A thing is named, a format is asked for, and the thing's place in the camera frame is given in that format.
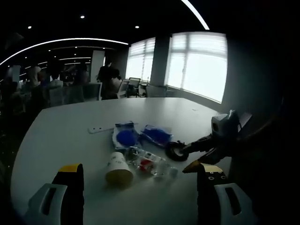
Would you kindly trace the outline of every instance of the office chair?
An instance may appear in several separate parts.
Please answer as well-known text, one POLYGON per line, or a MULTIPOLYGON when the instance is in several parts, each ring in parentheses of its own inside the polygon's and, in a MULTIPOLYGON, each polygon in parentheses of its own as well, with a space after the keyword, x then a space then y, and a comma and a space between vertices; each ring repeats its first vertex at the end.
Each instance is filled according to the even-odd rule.
POLYGON ((129 86, 128 86, 128 95, 129 96, 139 96, 139 86, 140 86, 141 79, 130 77, 129 79, 129 86))
POLYGON ((123 80, 122 83, 120 84, 117 97, 118 98, 126 98, 127 97, 127 88, 129 85, 129 80, 123 80))

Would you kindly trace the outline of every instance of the paper cup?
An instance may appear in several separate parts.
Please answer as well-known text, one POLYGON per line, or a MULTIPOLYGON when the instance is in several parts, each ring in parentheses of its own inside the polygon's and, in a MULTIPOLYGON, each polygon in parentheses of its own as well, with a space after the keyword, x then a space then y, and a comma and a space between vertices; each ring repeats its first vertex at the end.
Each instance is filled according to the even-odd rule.
POLYGON ((105 178, 109 184, 117 186, 126 186, 131 183, 133 174, 121 152, 114 152, 111 154, 105 178))

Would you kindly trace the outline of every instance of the desk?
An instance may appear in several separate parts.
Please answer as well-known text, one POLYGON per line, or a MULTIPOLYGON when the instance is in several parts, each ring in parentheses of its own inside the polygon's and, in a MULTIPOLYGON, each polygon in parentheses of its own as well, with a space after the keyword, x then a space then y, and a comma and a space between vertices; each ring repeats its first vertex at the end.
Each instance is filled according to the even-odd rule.
MULTIPOLYGON (((146 143, 145 150, 165 157, 179 169, 174 180, 157 181, 135 176, 126 190, 106 187, 105 167, 114 151, 112 132, 89 134, 88 128, 114 126, 132 120, 170 127, 173 140, 189 143, 211 132, 211 117, 218 112, 183 98, 124 98, 85 102, 44 109, 32 123, 15 159, 11 179, 14 208, 24 215, 28 200, 45 183, 51 183, 64 165, 82 163, 84 170, 84 224, 196 224, 196 174, 182 169, 185 162, 169 160, 162 149, 146 143)), ((230 158, 220 166, 228 174, 230 158)))

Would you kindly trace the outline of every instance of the blue object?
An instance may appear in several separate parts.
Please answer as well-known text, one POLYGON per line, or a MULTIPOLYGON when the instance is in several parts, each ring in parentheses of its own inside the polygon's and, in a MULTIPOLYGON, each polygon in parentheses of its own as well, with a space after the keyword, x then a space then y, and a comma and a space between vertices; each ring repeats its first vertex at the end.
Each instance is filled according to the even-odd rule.
POLYGON ((172 138, 172 134, 167 133, 163 129, 147 125, 142 131, 142 134, 147 137, 151 142, 164 147, 172 138))
POLYGON ((134 146, 137 141, 132 130, 122 130, 117 134, 116 138, 120 144, 127 147, 134 146))

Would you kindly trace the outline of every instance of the clear plastic item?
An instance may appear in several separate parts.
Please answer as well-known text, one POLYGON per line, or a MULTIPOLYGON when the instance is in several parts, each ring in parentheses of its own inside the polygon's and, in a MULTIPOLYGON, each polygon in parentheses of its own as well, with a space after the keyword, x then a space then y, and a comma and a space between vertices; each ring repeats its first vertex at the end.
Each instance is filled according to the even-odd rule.
POLYGON ((138 170, 151 173, 154 176, 175 178, 178 173, 178 169, 167 163, 166 159, 137 147, 129 148, 125 153, 125 158, 138 170))

